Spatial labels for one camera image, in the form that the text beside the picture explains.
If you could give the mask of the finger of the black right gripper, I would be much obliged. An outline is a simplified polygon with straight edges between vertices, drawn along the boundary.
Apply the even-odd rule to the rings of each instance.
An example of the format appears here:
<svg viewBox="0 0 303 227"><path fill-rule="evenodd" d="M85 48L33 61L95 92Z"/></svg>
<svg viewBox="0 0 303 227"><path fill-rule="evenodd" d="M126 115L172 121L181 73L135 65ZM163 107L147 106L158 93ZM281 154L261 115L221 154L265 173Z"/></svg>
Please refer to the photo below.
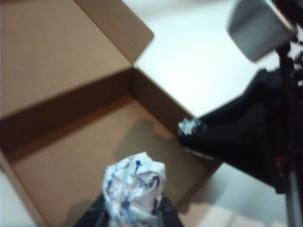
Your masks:
<svg viewBox="0 0 303 227"><path fill-rule="evenodd" d="M265 151L262 133L247 130L209 130L199 119L178 123L178 141L198 157L217 159L277 188L277 174Z"/></svg>
<svg viewBox="0 0 303 227"><path fill-rule="evenodd" d="M260 70L242 95L202 116L209 130L247 130L267 125L267 89L271 73Z"/></svg>

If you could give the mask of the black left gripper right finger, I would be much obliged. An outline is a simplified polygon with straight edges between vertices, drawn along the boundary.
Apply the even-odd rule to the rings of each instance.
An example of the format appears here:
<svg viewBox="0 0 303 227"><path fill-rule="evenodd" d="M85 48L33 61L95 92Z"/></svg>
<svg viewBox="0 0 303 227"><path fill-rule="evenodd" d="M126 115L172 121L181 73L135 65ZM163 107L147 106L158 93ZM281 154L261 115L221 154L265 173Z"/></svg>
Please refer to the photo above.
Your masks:
<svg viewBox="0 0 303 227"><path fill-rule="evenodd" d="M156 227L183 227L183 223L178 217L168 195L163 192L160 204L156 209Z"/></svg>

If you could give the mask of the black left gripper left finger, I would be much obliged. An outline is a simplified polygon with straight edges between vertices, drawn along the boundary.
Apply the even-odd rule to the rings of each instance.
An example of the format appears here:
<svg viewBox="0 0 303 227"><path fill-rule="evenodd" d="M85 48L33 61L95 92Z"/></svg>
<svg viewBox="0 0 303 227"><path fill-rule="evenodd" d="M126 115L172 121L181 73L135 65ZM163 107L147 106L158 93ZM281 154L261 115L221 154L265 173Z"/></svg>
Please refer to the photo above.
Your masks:
<svg viewBox="0 0 303 227"><path fill-rule="evenodd" d="M88 208L84 215L75 223L76 227L108 227L109 215L105 199L101 194Z"/></svg>

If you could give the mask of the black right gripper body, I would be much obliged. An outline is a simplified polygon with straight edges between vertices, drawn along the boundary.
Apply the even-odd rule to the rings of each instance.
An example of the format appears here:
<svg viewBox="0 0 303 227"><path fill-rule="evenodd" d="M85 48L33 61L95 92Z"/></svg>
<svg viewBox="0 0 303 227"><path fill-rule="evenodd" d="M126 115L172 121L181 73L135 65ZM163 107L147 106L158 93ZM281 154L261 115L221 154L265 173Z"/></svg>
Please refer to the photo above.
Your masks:
<svg viewBox="0 0 303 227"><path fill-rule="evenodd" d="M284 122L286 123L286 150L277 158L278 171L285 181L287 193L303 194L303 49L294 57L289 56L291 43L303 42L294 38L278 46L282 81Z"/></svg>

